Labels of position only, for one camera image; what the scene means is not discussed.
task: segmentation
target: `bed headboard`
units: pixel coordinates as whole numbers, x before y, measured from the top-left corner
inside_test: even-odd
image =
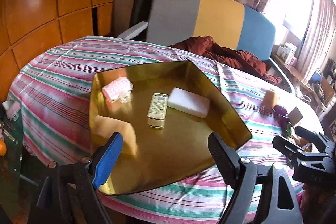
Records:
[[[211,35],[222,47],[270,57],[275,27],[261,13],[234,0],[153,0],[147,42],[171,45]]]

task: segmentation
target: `white box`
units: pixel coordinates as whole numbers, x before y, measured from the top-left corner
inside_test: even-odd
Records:
[[[294,46],[290,42],[286,42],[283,50],[281,52],[281,57],[285,61],[285,64],[289,65],[290,62],[292,61],[292,58],[294,57],[296,51],[296,46]]]
[[[282,46],[279,46],[278,47],[278,50],[277,50],[277,56],[281,56],[281,53],[282,53],[282,50],[283,50],[284,48],[282,47]]]
[[[198,94],[174,88],[168,97],[168,107],[205,118],[208,115],[210,100]]]

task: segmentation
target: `red blanket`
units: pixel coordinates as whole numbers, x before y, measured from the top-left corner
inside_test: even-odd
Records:
[[[282,81],[280,77],[268,75],[266,71],[266,64],[252,53],[247,51],[235,51],[229,48],[221,47],[213,41],[211,36],[190,37],[175,45],[170,45],[170,47],[179,48],[187,52],[192,52],[194,54],[216,60],[219,63],[230,66],[231,68],[235,68],[264,79],[273,85],[279,84]]]

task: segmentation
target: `orange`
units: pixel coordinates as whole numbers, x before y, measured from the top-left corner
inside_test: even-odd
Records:
[[[0,140],[0,156],[3,157],[7,152],[7,147],[4,141]]]

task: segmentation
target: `pink packet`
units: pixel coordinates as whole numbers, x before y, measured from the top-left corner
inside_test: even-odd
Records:
[[[15,101],[6,111],[7,118],[9,120],[13,119],[14,121],[16,121],[18,119],[18,112],[20,108],[21,108],[20,103],[18,101]]]
[[[102,88],[105,98],[114,102],[118,99],[122,103],[128,102],[131,96],[133,85],[127,77],[120,77]]]

